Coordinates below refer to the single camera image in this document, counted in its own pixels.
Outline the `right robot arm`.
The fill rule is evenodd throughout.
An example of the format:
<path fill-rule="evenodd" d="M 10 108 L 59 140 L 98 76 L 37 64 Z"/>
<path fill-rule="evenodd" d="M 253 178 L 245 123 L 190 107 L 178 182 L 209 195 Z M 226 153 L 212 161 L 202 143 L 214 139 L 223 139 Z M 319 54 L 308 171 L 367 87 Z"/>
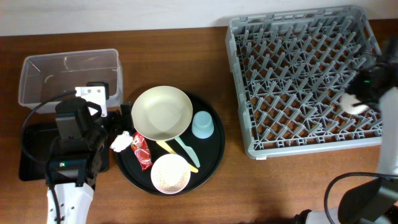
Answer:
<path fill-rule="evenodd" d="M 326 188 L 322 211 L 304 210 L 294 223 L 397 223 L 397 37 L 371 64 L 357 69 L 341 97 L 343 109 L 359 114 L 371 108 L 381 114 L 382 144 L 377 172 L 349 172 L 335 177 Z M 329 208 L 332 187 L 347 177 L 371 181 L 348 190 L 336 208 Z"/>

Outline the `pink bowl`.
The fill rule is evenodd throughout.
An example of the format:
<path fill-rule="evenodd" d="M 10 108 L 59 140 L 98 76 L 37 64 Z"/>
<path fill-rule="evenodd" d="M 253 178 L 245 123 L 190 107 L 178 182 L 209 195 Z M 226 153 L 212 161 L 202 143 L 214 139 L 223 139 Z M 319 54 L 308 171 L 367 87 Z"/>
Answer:
<path fill-rule="evenodd" d="M 181 192 L 188 185 L 190 176 L 188 162 L 176 154 L 159 157 L 150 172 L 150 179 L 154 187 L 167 195 Z"/>

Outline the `white cup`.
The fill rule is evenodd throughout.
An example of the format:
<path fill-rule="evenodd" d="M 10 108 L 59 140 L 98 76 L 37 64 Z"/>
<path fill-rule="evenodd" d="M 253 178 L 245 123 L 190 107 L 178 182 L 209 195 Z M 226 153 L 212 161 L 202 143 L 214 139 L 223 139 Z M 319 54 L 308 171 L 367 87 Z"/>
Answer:
<path fill-rule="evenodd" d="M 340 98 L 341 108 L 348 114 L 361 114 L 369 107 L 361 105 L 361 102 L 354 96 L 344 93 Z"/>

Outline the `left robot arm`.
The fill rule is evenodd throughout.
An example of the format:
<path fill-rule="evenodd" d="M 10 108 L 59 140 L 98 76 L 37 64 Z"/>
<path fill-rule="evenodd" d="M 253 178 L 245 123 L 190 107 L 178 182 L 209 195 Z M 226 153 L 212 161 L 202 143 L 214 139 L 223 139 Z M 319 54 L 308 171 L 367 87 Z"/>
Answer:
<path fill-rule="evenodd" d="M 106 82 L 89 82 L 55 107 L 59 135 L 45 163 L 47 223 L 85 223 L 104 152 L 132 142 L 131 104 L 109 112 Z"/>

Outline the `cream plate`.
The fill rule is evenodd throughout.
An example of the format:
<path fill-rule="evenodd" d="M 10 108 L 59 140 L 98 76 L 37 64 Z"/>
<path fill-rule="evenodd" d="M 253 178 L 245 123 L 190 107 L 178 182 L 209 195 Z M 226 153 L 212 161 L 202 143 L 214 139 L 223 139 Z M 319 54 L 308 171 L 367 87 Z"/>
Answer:
<path fill-rule="evenodd" d="M 131 116 L 135 130 L 152 141 L 169 141 L 183 134 L 193 117 L 188 95 L 173 86 L 156 86 L 138 96 Z"/>

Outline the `light blue cup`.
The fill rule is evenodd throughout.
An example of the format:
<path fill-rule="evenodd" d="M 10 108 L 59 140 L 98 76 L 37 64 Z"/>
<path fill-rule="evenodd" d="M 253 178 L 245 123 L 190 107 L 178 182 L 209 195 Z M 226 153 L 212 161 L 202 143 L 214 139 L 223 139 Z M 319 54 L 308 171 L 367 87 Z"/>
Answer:
<path fill-rule="evenodd" d="M 213 118 L 209 112 L 199 111 L 194 115 L 192 133 L 200 139 L 209 138 L 214 133 Z"/>

